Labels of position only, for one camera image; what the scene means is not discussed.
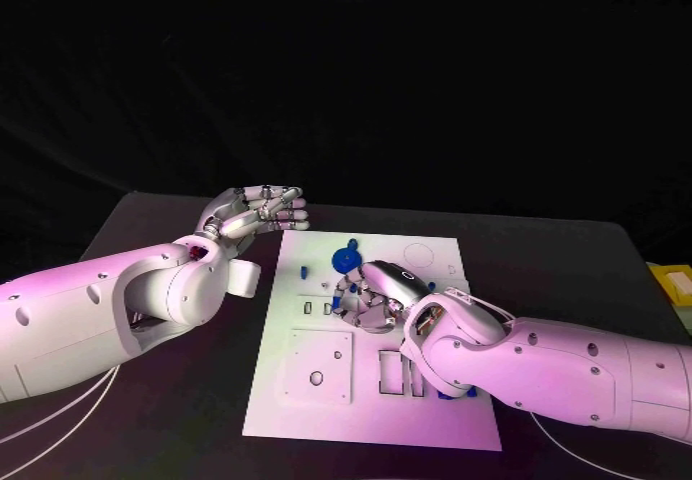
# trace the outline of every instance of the yellow object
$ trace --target yellow object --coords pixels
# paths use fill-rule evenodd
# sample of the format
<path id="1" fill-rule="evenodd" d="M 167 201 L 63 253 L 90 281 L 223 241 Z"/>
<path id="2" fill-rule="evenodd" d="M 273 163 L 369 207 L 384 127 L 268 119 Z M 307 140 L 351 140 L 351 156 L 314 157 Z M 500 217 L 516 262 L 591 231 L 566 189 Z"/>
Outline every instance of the yellow object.
<path id="1" fill-rule="evenodd" d="M 664 265 L 660 267 L 648 267 L 651 269 L 653 276 L 666 291 L 667 298 L 676 307 L 692 306 L 692 295 L 684 295 L 684 292 L 674 286 L 670 280 L 668 273 L 683 273 L 689 279 L 692 279 L 692 268 L 689 265 Z"/>

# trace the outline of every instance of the black tabletop surface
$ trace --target black tabletop surface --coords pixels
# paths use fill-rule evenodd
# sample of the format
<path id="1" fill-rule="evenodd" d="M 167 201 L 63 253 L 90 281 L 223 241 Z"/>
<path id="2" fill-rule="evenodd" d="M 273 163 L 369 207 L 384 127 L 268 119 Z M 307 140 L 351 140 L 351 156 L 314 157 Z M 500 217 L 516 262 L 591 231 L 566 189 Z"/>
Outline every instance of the black tabletop surface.
<path id="1" fill-rule="evenodd" d="M 83 260 L 188 234 L 207 201 L 126 195 Z M 455 237 L 474 295 L 517 316 L 689 343 L 614 224 L 327 205 L 309 205 L 308 212 L 314 230 Z M 242 256 L 262 267 L 255 298 L 226 296 L 204 326 L 122 365 L 93 415 L 15 478 L 615 478 L 562 452 L 526 412 L 494 400 L 501 452 L 240 435 L 279 244 L 281 234 L 260 235 Z M 92 383 L 0 405 L 0 438 Z M 0 476 L 60 438 L 95 398 L 0 445 Z M 565 447 L 605 468 L 645 479 L 692 477 L 686 445 L 644 433 L 542 423 Z"/>

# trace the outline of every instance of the robotic hand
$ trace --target robotic hand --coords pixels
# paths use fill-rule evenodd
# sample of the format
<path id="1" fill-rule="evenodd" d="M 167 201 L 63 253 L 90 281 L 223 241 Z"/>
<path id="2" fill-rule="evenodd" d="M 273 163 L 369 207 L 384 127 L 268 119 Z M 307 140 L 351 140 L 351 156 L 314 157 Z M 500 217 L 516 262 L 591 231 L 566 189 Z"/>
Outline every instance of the robotic hand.
<path id="1" fill-rule="evenodd" d="M 226 190 L 193 235 L 0 285 L 0 403 L 64 388 L 190 331 L 226 293 L 252 297 L 236 260 L 258 233 L 305 230 L 295 187 Z"/>
<path id="2" fill-rule="evenodd" d="M 340 307 L 353 283 L 364 304 L 357 312 Z M 431 293 L 409 271 L 383 261 L 347 273 L 333 313 L 370 333 L 392 331 L 400 319 L 399 351 L 449 397 L 475 385 L 506 405 L 563 422 L 692 442 L 690 347 L 514 318 L 455 288 Z"/>

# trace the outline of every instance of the white pegboard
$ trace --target white pegboard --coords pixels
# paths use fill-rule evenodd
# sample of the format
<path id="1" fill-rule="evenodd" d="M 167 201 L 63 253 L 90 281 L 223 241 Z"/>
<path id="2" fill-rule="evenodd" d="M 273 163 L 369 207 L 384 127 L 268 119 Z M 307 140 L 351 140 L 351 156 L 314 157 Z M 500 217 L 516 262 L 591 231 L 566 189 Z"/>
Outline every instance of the white pegboard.
<path id="1" fill-rule="evenodd" d="M 475 398 L 441 400 L 423 381 L 425 395 L 415 397 L 405 363 L 403 395 L 379 393 L 379 351 L 397 351 L 403 338 L 402 326 L 397 325 L 387 334 L 373 335 L 322 313 L 324 303 L 331 302 L 333 288 L 341 278 L 331 268 L 331 255 L 346 246 L 350 238 L 357 240 L 363 262 L 384 260 L 397 263 L 425 282 L 435 282 L 435 291 L 442 291 L 448 286 L 468 291 L 455 239 L 284 232 L 243 435 L 500 450 L 493 407 L 485 392 L 478 391 Z M 301 266 L 308 269 L 305 280 L 299 278 Z M 304 313 L 305 302 L 311 303 L 309 314 Z M 354 305 L 354 297 L 344 297 L 344 302 L 353 302 Z M 346 332 L 351 335 L 350 402 L 340 403 L 335 397 L 330 397 L 328 401 L 309 397 L 308 394 L 320 387 L 308 383 L 301 385 L 312 390 L 307 389 L 307 393 L 299 394 L 299 401 L 285 398 L 286 369 L 302 372 L 295 373 L 296 377 L 304 377 L 304 372 L 309 370 L 309 367 L 301 370 L 291 366 L 289 355 L 295 356 L 288 337 L 291 330 Z M 324 343 L 317 340 L 318 335 L 307 333 L 304 337 L 312 342 L 314 351 L 320 351 Z M 308 344 L 301 344 L 299 348 L 311 349 Z M 325 359 L 325 353 L 320 353 L 318 357 Z"/>

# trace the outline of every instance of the white cable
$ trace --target white cable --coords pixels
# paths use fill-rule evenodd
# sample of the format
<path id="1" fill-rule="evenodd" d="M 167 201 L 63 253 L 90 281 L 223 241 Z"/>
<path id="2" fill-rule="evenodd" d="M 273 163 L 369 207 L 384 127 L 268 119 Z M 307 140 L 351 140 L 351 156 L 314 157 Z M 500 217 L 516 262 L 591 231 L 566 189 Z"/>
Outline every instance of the white cable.
<path id="1" fill-rule="evenodd" d="M 111 381 L 108 382 L 108 385 L 105 386 L 103 388 L 103 391 L 100 392 L 100 396 L 98 397 L 98 400 L 96 400 L 96 403 L 93 403 L 93 406 L 90 407 L 90 410 L 86 412 L 86 415 L 82 417 L 82 419 L 79 420 L 79 423 L 72 427 L 72 430 L 69 430 L 69 432 L 63 435 L 63 437 L 50 445 L 50 447 L 46 448 L 46 450 L 43 450 L 43 452 L 36 455 L 36 457 L 33 457 L 31 460 L 28 460 L 28 462 L 25 462 L 18 468 L 15 468 L 10 473 L 7 473 L 2 477 L 0 477 L 0 480 L 5 480 L 7 478 L 11 477 L 11 475 L 14 475 L 17 472 L 20 472 L 31 463 L 34 463 L 49 452 L 50 450 L 53 450 L 53 448 L 57 447 L 57 445 L 67 439 L 67 437 L 72 435 L 72 433 L 74 432 L 74 430 L 79 428 L 79 426 L 82 425 L 82 423 L 86 421 L 86 419 L 89 418 L 89 415 L 93 413 L 93 410 L 96 409 L 98 407 L 98 404 L 100 403 L 100 400 L 103 399 L 105 397 L 105 394 L 108 393 L 108 390 L 111 388 L 111 385 L 112 385 L 112 381 L 115 380 L 115 377 L 118 375 L 118 370 L 119 370 L 119 365 L 112 369 L 112 376 L 111 376 Z"/>
<path id="2" fill-rule="evenodd" d="M 67 403 L 67 405 L 64 405 L 51 415 L 49 415 L 43 420 L 36 422 L 23 430 L 12 433 L 11 435 L 7 435 L 4 438 L 0 438 L 0 444 L 2 444 L 4 442 L 8 442 L 14 438 L 17 438 L 20 435 L 23 435 L 25 432 L 30 432 L 34 428 L 40 427 L 46 422 L 49 422 L 57 415 L 60 415 L 60 413 L 64 413 L 90 395 L 93 390 L 99 387 L 99 385 L 105 382 L 111 374 L 115 372 L 115 368 L 116 367 L 112 367 L 108 370 L 108 372 L 105 372 L 105 375 L 100 377 L 100 380 L 95 383 L 95 385 L 89 388 L 89 390 L 86 390 L 83 395 L 73 402 Z"/>
<path id="3" fill-rule="evenodd" d="M 630 475 L 625 475 L 624 473 L 618 473 L 614 470 L 608 470 L 605 467 L 601 467 L 596 465 L 593 462 L 589 462 L 585 458 L 580 458 L 570 450 L 566 449 L 566 447 L 562 446 L 562 444 L 552 438 L 550 434 L 544 430 L 543 426 L 540 425 L 540 422 L 537 421 L 537 418 L 534 417 L 533 413 L 529 412 L 530 417 L 533 418 L 533 421 L 536 422 L 537 427 L 544 433 L 544 436 L 552 440 L 552 443 L 573 457 L 576 460 L 580 460 L 583 463 L 588 463 L 592 467 L 595 467 L 598 470 L 602 470 L 604 472 L 611 473 L 612 475 L 617 475 L 618 477 L 628 478 L 630 480 L 644 480 L 640 477 L 631 477 Z"/>

